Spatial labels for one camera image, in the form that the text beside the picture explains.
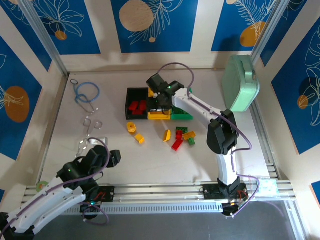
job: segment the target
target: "gray floor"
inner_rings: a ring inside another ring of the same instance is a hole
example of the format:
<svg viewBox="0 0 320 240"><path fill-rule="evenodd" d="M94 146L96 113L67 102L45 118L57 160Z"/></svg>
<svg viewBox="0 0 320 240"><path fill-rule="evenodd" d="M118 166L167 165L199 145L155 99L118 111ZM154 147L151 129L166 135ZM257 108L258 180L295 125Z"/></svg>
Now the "gray floor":
<svg viewBox="0 0 320 240"><path fill-rule="evenodd" d="M284 203L271 204L252 202L235 219L220 213L110 215L108 226L93 226L80 216L59 216L35 240L295 239Z"/></svg>

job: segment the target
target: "yellow lego brick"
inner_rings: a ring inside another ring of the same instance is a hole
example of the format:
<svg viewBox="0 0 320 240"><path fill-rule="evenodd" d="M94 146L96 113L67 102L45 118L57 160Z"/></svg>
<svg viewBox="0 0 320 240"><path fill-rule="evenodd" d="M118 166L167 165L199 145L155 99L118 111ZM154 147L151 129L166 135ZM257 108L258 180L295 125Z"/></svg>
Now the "yellow lego brick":
<svg viewBox="0 0 320 240"><path fill-rule="evenodd" d="M170 138L171 138L171 131L168 129L167 131L164 132L163 141L167 142L170 140Z"/></svg>
<svg viewBox="0 0 320 240"><path fill-rule="evenodd" d="M137 131L137 127L132 121L128 122L126 124L126 127L128 129L128 132L131 134L134 134Z"/></svg>
<svg viewBox="0 0 320 240"><path fill-rule="evenodd" d="M149 98L153 98L154 95L155 93L149 88L149 91L148 91Z"/></svg>
<svg viewBox="0 0 320 240"><path fill-rule="evenodd" d="M188 140L189 138L194 138L196 136L196 133L194 131L187 132L182 135L184 140Z"/></svg>
<svg viewBox="0 0 320 240"><path fill-rule="evenodd" d="M170 120L171 119L171 109L168 111L151 111L148 112L148 119L149 120Z"/></svg>
<svg viewBox="0 0 320 240"><path fill-rule="evenodd" d="M139 142L139 144L143 144L145 142L144 136L142 136L140 133L138 133L134 138Z"/></svg>

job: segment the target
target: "white table surface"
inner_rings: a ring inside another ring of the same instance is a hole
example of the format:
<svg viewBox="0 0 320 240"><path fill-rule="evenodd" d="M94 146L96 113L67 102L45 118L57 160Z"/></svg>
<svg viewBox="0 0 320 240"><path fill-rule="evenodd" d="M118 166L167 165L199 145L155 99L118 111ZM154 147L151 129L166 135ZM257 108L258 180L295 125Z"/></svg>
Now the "white table surface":
<svg viewBox="0 0 320 240"><path fill-rule="evenodd" d="M207 146L207 129L196 119L134 120L137 132L145 138L139 143L127 131L125 103L127 88L148 87L146 81L154 71L122 71L102 73L72 73L70 79L79 83L93 82L100 88L100 97L92 104L99 111L92 117L103 122L101 130L92 137L107 137L110 150L120 150L121 162L104 170L100 184L188 183L216 181L218 165L215 154ZM223 71L195 70L193 93L203 101L225 110L221 90ZM187 70L164 70L161 76L168 83L177 80L187 86L191 75ZM94 94L92 86L84 86L80 93ZM41 180L50 181L65 163L75 159L78 143L86 135L83 121L85 111L75 103L73 85L68 82L49 146ZM238 172L245 175L269 177L269 172L258 140L250 111L235 113L236 123L253 145L253 150L236 153ZM195 131L194 146L184 142L177 152L171 149L176 127ZM172 132L171 140L163 142L165 130ZM247 147L239 137L237 148Z"/></svg>

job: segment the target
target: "scissors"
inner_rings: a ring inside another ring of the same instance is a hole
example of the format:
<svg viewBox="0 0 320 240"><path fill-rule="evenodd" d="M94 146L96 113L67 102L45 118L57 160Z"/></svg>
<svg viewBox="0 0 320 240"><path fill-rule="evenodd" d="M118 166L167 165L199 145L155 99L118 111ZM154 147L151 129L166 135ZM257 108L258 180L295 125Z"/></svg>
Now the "scissors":
<svg viewBox="0 0 320 240"><path fill-rule="evenodd" d="M99 110L99 108L95 109L95 108L92 106L92 104L91 104L91 102L95 101L95 100L100 96L100 88L99 88L96 84L94 84L93 82L87 81L87 82L83 82L83 83L81 83L80 85L78 85L79 82L78 82L77 80L75 80L75 79L71 79L71 80L70 80L70 83L73 84L73 90L74 90L74 93L75 93L75 99L74 99L74 101L75 101L83 110L85 110L85 111L86 111L87 113L89 113L90 115L92 115L96 110ZM92 85L92 86L94 86L94 87L97 89L97 94L96 94L96 96L95 96L93 99L89 100L88 97L87 97L85 94L79 94L79 89L80 89L81 87L83 87L84 85ZM89 104L89 110L86 109L83 104Z"/></svg>
<svg viewBox="0 0 320 240"><path fill-rule="evenodd" d="M78 144L78 152L75 155L76 157L79 157L84 152L84 150L87 149L88 144L89 144L88 137L90 137L90 135L92 134L94 129L100 130L103 126L103 123L99 120L95 120L92 122L91 119L87 116L83 122L83 126L85 126L87 128L86 136L85 136L85 139L83 139Z"/></svg>

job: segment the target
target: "green lego brick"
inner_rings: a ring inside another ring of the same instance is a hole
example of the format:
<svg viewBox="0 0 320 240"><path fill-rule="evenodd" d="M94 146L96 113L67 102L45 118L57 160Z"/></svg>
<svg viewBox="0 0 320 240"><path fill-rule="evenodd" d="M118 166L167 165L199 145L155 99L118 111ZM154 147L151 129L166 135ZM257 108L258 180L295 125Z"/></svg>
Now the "green lego brick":
<svg viewBox="0 0 320 240"><path fill-rule="evenodd" d="M182 126L177 126L176 128L175 128L175 130L177 131L177 130L182 130L182 133L183 134L186 134L187 132L188 132L188 128L187 127L182 127Z"/></svg>
<svg viewBox="0 0 320 240"><path fill-rule="evenodd" d="M171 120L193 120L193 119L194 117L191 116L186 111L183 111L182 109L177 108L175 106L172 108Z"/></svg>
<svg viewBox="0 0 320 240"><path fill-rule="evenodd" d="M188 139L188 143L189 143L190 146L196 144L195 139L194 139L193 137L190 137L190 138Z"/></svg>

